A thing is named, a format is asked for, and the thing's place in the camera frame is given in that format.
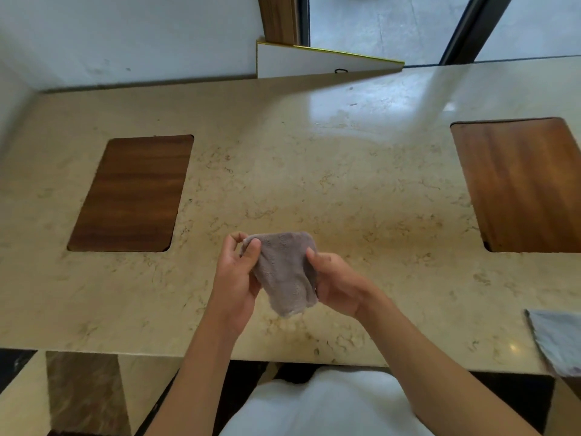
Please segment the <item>person's right hand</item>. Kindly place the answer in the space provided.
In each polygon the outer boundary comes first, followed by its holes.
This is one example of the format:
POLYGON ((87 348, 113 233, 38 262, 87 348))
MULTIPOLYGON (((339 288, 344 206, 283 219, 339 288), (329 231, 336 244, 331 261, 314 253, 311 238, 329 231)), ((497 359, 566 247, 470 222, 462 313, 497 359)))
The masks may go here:
POLYGON ((318 253, 325 255, 325 271, 317 272, 316 292, 325 306, 358 320, 384 297, 373 282, 353 270, 341 256, 318 253))

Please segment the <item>person's left hand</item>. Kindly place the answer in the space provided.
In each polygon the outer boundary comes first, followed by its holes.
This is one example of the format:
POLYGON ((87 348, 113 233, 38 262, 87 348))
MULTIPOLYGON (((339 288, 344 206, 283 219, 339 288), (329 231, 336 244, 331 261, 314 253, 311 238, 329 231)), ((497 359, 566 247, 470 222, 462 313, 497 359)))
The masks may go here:
POLYGON ((240 336, 253 314, 261 284, 240 267, 242 242, 249 236, 242 232, 228 234, 217 260, 213 289, 207 314, 230 334, 240 336))

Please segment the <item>grey microfibre cloth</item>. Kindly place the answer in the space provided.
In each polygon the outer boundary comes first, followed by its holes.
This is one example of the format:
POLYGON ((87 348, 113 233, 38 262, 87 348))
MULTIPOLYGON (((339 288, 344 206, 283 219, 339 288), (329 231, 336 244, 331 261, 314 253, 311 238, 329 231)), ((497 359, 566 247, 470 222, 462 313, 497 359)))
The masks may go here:
POLYGON ((268 295, 270 306, 280 317, 303 313, 317 304, 317 272, 307 259, 307 249, 316 251, 306 232, 255 234, 247 237, 240 255, 257 238, 260 256, 252 273, 268 295))

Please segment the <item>person's left forearm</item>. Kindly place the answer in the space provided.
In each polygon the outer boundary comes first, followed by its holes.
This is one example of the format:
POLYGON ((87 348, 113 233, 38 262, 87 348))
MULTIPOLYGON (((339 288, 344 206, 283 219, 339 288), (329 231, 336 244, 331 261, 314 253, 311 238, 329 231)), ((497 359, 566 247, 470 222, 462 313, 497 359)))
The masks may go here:
POLYGON ((207 312, 145 436, 212 436, 231 354, 239 333, 207 312))

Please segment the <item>person's right forearm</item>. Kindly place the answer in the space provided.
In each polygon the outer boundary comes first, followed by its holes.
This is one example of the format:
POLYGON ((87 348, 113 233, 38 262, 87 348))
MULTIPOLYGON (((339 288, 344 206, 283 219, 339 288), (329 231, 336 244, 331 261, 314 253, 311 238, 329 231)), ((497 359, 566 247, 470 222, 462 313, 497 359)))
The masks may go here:
POLYGON ((434 345, 377 287, 355 318, 386 360, 414 413, 436 436, 541 436, 469 371, 434 345))

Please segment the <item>wooden inset panel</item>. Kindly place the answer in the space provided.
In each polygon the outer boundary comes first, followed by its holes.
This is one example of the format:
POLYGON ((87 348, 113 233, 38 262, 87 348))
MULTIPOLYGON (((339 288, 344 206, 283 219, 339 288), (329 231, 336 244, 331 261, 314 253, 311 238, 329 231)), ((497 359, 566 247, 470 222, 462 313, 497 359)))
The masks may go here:
POLYGON ((191 134, 109 140, 67 250, 168 250, 194 140, 191 134))
POLYGON ((563 118, 450 131, 486 250, 581 254, 581 148, 563 118))

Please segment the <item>person's white shirt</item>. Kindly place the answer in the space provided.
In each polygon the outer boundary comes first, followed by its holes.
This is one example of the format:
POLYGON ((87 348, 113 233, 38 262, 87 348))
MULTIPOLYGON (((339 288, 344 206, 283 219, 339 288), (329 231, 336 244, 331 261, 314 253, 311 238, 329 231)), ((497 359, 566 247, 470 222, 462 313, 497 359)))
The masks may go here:
POLYGON ((320 368, 304 384, 256 387, 220 436, 434 435, 392 374, 320 368))

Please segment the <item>white board with yellow edge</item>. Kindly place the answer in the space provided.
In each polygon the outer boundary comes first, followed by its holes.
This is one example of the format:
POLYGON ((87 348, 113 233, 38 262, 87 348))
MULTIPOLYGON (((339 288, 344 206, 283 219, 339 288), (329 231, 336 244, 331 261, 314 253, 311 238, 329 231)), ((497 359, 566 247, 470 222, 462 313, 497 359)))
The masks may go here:
POLYGON ((397 72, 405 63, 360 54, 299 45, 256 43, 257 78, 298 77, 303 75, 351 72, 397 72))

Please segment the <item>blue-grey folded cloth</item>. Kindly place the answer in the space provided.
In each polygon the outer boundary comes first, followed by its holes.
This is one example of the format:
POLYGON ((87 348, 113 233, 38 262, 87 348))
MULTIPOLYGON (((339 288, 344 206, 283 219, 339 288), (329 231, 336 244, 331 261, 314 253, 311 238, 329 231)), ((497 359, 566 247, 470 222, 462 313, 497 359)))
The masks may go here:
POLYGON ((536 345, 562 378, 581 378, 581 312, 526 309, 536 345))

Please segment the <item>wooden door post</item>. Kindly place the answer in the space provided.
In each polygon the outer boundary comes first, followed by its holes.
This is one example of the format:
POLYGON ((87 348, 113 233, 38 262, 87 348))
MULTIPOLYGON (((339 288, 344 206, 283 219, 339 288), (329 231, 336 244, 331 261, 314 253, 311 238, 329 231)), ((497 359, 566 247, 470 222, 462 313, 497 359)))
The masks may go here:
POLYGON ((281 45, 300 42, 297 0, 258 0, 264 40, 281 45))

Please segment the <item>black window frame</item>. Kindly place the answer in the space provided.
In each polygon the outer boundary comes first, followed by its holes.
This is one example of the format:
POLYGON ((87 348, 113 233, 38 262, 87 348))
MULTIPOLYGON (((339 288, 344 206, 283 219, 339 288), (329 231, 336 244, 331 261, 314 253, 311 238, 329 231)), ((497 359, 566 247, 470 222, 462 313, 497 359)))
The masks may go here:
POLYGON ((472 64, 512 0, 469 0, 439 65, 472 64))

